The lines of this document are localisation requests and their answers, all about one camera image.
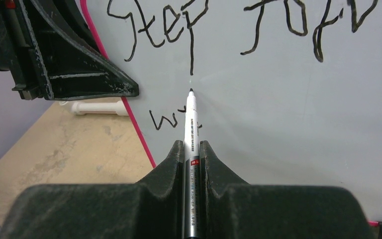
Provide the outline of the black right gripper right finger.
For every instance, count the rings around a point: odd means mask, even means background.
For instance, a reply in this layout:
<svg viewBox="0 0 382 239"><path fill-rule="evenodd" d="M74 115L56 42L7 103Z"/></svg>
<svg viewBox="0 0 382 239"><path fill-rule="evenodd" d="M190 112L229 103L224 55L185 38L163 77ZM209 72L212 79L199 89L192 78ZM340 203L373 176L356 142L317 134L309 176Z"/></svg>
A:
<svg viewBox="0 0 382 239"><path fill-rule="evenodd" d="M200 143L205 235L209 239L372 239L348 190L249 184Z"/></svg>

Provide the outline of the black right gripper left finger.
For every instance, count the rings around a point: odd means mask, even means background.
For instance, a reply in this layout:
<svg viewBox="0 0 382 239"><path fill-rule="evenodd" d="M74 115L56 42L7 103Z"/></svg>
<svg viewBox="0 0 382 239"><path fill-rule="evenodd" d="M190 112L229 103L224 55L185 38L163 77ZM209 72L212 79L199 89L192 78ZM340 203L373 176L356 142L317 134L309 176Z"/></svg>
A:
<svg viewBox="0 0 382 239"><path fill-rule="evenodd" d="M178 239L184 144L133 184L41 184L15 200L0 239Z"/></svg>

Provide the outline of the whiteboard with pink frame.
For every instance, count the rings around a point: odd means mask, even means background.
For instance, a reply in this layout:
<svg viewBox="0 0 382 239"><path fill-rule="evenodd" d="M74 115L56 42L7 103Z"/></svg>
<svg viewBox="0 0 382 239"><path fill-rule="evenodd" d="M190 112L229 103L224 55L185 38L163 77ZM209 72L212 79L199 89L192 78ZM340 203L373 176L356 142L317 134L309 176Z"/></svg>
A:
<svg viewBox="0 0 382 239"><path fill-rule="evenodd" d="M153 165L199 138L252 184L333 185L382 221L382 0L83 0Z"/></svg>

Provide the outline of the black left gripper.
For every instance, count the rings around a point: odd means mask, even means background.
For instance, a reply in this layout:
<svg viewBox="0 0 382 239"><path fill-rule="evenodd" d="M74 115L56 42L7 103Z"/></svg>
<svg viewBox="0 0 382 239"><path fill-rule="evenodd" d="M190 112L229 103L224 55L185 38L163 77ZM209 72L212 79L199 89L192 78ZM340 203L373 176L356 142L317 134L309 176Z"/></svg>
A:
<svg viewBox="0 0 382 239"><path fill-rule="evenodd" d="M139 95L100 53L75 0L0 0L0 71L23 100Z"/></svg>

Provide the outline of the black silver marker pen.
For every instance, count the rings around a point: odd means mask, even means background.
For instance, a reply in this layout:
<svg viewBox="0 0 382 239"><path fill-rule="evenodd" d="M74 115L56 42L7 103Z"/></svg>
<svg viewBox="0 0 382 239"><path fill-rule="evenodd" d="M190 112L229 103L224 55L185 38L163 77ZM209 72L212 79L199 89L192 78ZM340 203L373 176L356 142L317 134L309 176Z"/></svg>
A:
<svg viewBox="0 0 382 239"><path fill-rule="evenodd" d="M193 89L187 96L184 130L182 238L202 237L198 114Z"/></svg>

